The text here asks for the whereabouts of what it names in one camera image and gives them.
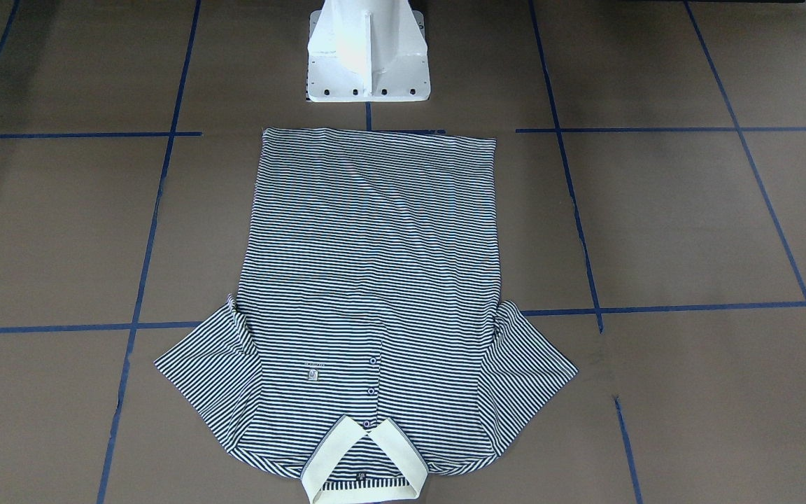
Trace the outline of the navy white striped polo shirt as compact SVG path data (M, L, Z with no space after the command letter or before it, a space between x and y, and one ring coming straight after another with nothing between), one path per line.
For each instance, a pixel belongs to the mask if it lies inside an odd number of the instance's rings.
M155 360L311 503L492 465L578 368L501 297L496 140L266 129L235 293Z

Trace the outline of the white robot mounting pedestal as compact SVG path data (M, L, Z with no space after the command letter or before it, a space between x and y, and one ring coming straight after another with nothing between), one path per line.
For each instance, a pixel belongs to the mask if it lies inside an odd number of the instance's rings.
M425 19L409 1L325 1L309 16L306 98L423 102L432 93Z

